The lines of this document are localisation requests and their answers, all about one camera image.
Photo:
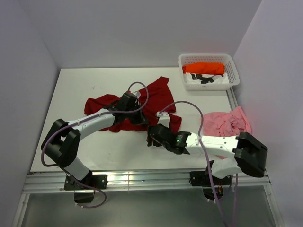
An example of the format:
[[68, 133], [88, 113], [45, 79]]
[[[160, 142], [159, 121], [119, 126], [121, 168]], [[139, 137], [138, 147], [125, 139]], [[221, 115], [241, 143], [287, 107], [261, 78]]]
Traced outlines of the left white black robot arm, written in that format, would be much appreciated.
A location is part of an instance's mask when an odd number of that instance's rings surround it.
[[147, 125], [143, 107], [136, 95], [124, 93], [119, 100], [81, 119], [69, 122], [56, 120], [41, 145], [42, 164], [52, 166], [44, 161], [44, 155], [47, 155], [55, 166], [73, 176], [80, 188], [89, 188], [92, 184], [92, 171], [77, 158], [80, 141], [125, 120], [129, 120], [132, 125]]

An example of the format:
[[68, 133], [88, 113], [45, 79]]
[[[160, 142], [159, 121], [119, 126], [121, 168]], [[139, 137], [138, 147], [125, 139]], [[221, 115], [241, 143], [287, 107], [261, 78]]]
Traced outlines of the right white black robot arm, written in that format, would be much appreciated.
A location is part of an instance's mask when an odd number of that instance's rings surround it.
[[205, 180], [216, 184], [228, 175], [244, 173], [255, 178], [265, 175], [267, 147], [248, 132], [238, 136], [201, 136], [188, 131], [173, 133], [162, 124], [148, 127], [147, 146], [164, 147], [177, 155], [205, 154], [220, 156], [211, 169], [205, 172]]

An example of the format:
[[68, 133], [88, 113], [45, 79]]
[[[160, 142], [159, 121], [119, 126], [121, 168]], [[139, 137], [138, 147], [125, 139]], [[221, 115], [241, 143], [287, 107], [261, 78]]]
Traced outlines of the dark red t shirt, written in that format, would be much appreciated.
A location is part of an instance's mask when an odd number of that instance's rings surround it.
[[[143, 114], [147, 118], [149, 125], [156, 125], [158, 123], [158, 118], [156, 113], [161, 111], [164, 107], [174, 102], [172, 93], [168, 87], [169, 78], [159, 77], [153, 83], [147, 86], [147, 90], [144, 88], [140, 89], [139, 92], [139, 102], [143, 104], [146, 100], [146, 92], [149, 92], [149, 100], [146, 106], [143, 108]], [[84, 114], [93, 114], [103, 107], [112, 104], [113, 102], [119, 100], [120, 98], [112, 95], [106, 94], [99, 98], [89, 98], [84, 107]], [[166, 109], [166, 112], [170, 116], [170, 128], [174, 133], [177, 133], [180, 129], [182, 118], [174, 115], [176, 112], [176, 106], [172, 105]], [[147, 125], [132, 125], [129, 120], [124, 120], [122, 123], [114, 125], [110, 128], [105, 128], [103, 131], [110, 130], [111, 132], [118, 133], [121, 130], [124, 131], [147, 131]]]

